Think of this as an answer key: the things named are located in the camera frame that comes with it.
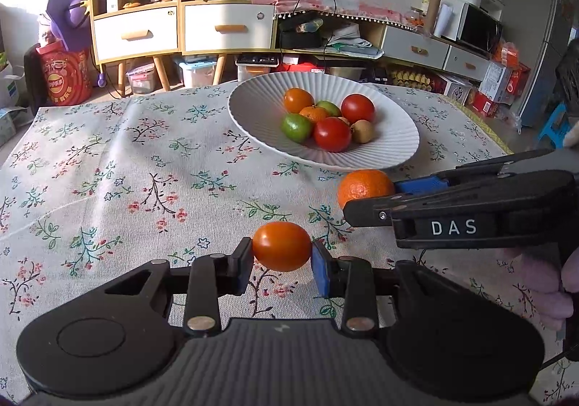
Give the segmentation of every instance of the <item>white drawer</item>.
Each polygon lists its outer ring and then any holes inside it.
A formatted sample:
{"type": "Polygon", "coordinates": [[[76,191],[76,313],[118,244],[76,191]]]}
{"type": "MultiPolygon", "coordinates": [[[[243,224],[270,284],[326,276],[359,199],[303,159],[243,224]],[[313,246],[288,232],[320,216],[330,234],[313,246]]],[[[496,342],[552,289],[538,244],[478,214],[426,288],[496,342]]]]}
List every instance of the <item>white drawer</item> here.
{"type": "Polygon", "coordinates": [[[442,69],[449,46],[407,30],[388,27],[382,49],[389,58],[442,69]]]}
{"type": "Polygon", "coordinates": [[[177,50],[177,7],[128,12],[94,21],[99,61],[177,50]]]}
{"type": "Polygon", "coordinates": [[[448,57],[444,63],[444,70],[453,74],[463,75],[476,81],[485,78],[489,61],[464,49],[451,46],[448,57]]]}
{"type": "Polygon", "coordinates": [[[273,5],[186,5],[184,50],[269,49],[274,10],[273,5]]]}

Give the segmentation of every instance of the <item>blue stool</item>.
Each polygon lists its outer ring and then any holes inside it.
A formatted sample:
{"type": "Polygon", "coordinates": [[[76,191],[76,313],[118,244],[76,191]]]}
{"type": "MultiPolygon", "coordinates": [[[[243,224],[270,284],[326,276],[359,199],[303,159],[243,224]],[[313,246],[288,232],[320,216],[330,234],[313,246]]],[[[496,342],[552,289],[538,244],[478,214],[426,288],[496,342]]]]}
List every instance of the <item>blue stool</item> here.
{"type": "Polygon", "coordinates": [[[570,129],[567,107],[562,102],[546,121],[545,126],[537,136],[537,141],[540,141],[543,137],[548,137],[555,145],[555,148],[563,148],[563,138],[570,129]]]}

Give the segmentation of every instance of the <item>red gift box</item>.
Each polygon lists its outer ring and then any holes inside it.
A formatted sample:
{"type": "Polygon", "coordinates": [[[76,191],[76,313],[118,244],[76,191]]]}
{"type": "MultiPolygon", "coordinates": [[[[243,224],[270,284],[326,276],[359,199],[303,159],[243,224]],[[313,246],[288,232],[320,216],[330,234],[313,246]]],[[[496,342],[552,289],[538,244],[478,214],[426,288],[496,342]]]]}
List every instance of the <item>red gift box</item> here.
{"type": "Polygon", "coordinates": [[[523,89],[525,89],[530,73],[531,69],[523,63],[519,63],[519,69],[512,72],[511,78],[508,81],[507,92],[515,97],[520,96],[523,93],[523,89]]]}
{"type": "Polygon", "coordinates": [[[473,108],[482,116],[486,118],[494,117],[498,107],[499,104],[497,102],[493,102],[482,92],[477,91],[473,101],[473,108]]]}

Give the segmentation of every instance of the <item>white bowl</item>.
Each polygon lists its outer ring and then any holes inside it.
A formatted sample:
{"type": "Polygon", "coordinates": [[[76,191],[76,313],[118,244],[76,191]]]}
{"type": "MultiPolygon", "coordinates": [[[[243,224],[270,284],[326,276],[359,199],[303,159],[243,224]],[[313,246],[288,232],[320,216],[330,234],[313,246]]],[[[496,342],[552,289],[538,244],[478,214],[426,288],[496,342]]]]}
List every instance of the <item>white bowl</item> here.
{"type": "Polygon", "coordinates": [[[375,89],[341,77],[313,72],[276,72],[239,84],[228,101],[229,115],[248,137],[284,157],[333,171],[385,169],[411,158],[420,138],[416,125],[401,107],[375,89]],[[376,107],[376,138],[365,145],[352,144],[344,152],[328,152],[314,141],[294,143],[280,126],[287,111],[287,89],[308,91],[316,103],[329,100],[338,107],[350,94],[368,97],[376,107]]]}

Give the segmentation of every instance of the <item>cherry tomato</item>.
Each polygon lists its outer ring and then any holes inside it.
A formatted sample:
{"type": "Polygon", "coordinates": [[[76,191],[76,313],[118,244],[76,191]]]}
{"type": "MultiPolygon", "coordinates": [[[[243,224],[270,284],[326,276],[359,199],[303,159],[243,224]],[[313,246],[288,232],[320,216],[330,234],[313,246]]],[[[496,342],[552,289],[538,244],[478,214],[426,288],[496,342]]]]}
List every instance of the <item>cherry tomato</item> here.
{"type": "Polygon", "coordinates": [[[342,120],[329,117],[314,127],[314,140],[320,148],[329,152],[344,151],[352,141],[350,127],[342,120]]]}
{"type": "Polygon", "coordinates": [[[284,107],[290,113],[300,113],[306,107],[311,107],[314,104],[314,97],[309,92],[297,87],[288,89],[284,95],[284,107]]]}
{"type": "Polygon", "coordinates": [[[252,247],[255,258],[277,272],[297,270],[312,255],[312,240],[306,230],[284,221],[259,228],[254,234],[252,247]]]}
{"type": "Polygon", "coordinates": [[[350,123],[356,123],[358,120],[374,120],[374,104],[364,95],[353,93],[348,95],[342,102],[342,115],[350,123]]]}

